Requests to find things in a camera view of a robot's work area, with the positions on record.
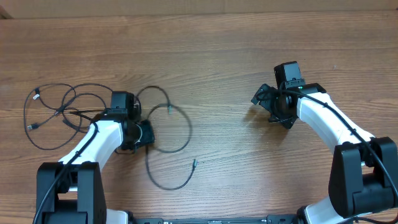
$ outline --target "cable plug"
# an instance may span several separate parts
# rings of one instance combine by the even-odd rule
[[[196,159],[194,159],[193,163],[192,163],[192,167],[196,168],[197,165],[198,165],[198,161]]]
[[[33,96],[33,100],[36,100],[37,98],[40,97],[40,90],[39,90],[39,88],[36,88],[36,89],[35,89],[35,93],[36,93],[36,95]]]
[[[27,129],[29,129],[29,130],[37,129],[37,128],[39,128],[39,124],[37,124],[37,123],[31,124],[27,127]]]

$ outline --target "cable end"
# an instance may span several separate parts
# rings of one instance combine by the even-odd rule
[[[37,129],[37,128],[39,128],[39,125],[37,123],[31,124],[27,127],[28,130]]]

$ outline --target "wooden table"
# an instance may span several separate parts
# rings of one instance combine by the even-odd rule
[[[269,113],[250,102],[261,84],[275,85],[274,66],[293,60],[307,83],[321,84],[354,122],[398,141],[397,11],[0,21],[0,222],[31,223],[37,168],[58,161],[83,136],[55,151],[27,140],[26,95],[56,82],[95,82],[133,93],[159,85],[192,120],[186,149],[150,154],[155,178],[169,187],[184,182],[197,159],[189,184],[160,190],[146,174],[143,150],[114,154],[102,174],[108,208],[137,217],[262,217],[319,201],[328,194],[332,160],[325,144],[301,121],[289,131],[269,124]],[[44,90],[42,98],[57,106],[66,90]],[[108,90],[79,90],[85,91],[110,102]],[[156,90],[141,100],[144,114],[165,102]],[[86,97],[76,106],[101,104]],[[28,123],[52,113],[31,100]],[[151,120],[157,145],[183,144],[187,124],[180,114],[159,110]],[[55,118],[30,133],[50,147],[72,130]],[[395,212],[376,217],[387,220]]]

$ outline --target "tabletop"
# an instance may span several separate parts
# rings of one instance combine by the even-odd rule
[[[37,169],[83,137],[54,151],[28,141],[24,101],[46,83],[100,83],[132,93],[158,85],[192,121],[184,150],[149,154],[153,176],[167,187],[182,184],[196,159],[191,181],[160,190],[147,176],[144,150],[113,154],[102,172],[108,208],[136,217],[264,217],[321,200],[332,160],[323,141],[301,121],[290,130],[268,123],[269,113],[250,102],[263,83],[275,86],[276,65],[294,60],[306,82],[321,84],[356,124],[398,141],[398,11],[1,20],[0,222],[31,223]],[[48,88],[41,97],[60,106],[66,90]],[[109,104],[107,89],[78,90],[86,91]],[[165,103],[157,90],[140,100],[143,115]],[[29,124],[53,113],[30,98],[27,105]],[[101,102],[87,96],[74,106]],[[156,146],[172,150],[186,140],[187,122],[177,111],[160,109],[150,120]],[[56,117],[29,134],[54,147],[73,130]],[[395,212],[374,217],[388,220]]]

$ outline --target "white arm segment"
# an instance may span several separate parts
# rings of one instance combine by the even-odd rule
[[[98,162],[99,167],[102,170],[112,152],[122,144],[123,129],[121,123],[115,121],[97,121],[96,124],[98,125],[97,135],[91,144],[89,144],[83,151],[81,156],[73,161],[72,164],[82,164],[87,161]],[[59,162],[66,164],[92,137],[94,130],[94,124],[91,124],[86,136],[79,142],[74,150],[60,159]]]
[[[364,131],[355,123],[353,123],[343,112],[341,112],[336,105],[330,99],[330,96],[326,93],[311,93],[312,96],[324,103],[328,103],[333,109],[335,109],[342,117],[348,122],[348,124],[356,129],[356,132],[365,140],[370,141],[371,137],[374,137],[371,133]],[[307,123],[314,131],[321,137],[325,144],[329,147],[329,150],[333,154],[335,146],[342,144],[343,142],[352,142],[354,144],[360,141],[351,135],[351,131],[333,114],[328,108],[323,107],[317,102],[309,100],[306,97],[299,98],[297,102],[297,116]]]
[[[312,93],[309,94],[324,103],[328,103],[335,109],[348,124],[356,129],[356,132],[365,140],[370,141],[373,135],[364,131],[352,122],[343,112],[341,112],[336,105],[331,101],[330,96],[326,93]],[[353,135],[351,131],[338,119],[338,117],[328,108],[324,108],[319,103],[316,103],[308,98],[300,98],[297,102],[297,116],[307,123],[314,131],[322,138],[329,150],[333,154],[335,146],[343,142],[359,143],[360,141]],[[305,218],[308,224],[337,224],[346,219],[339,216],[333,208],[329,196],[323,200],[309,205],[305,208]]]

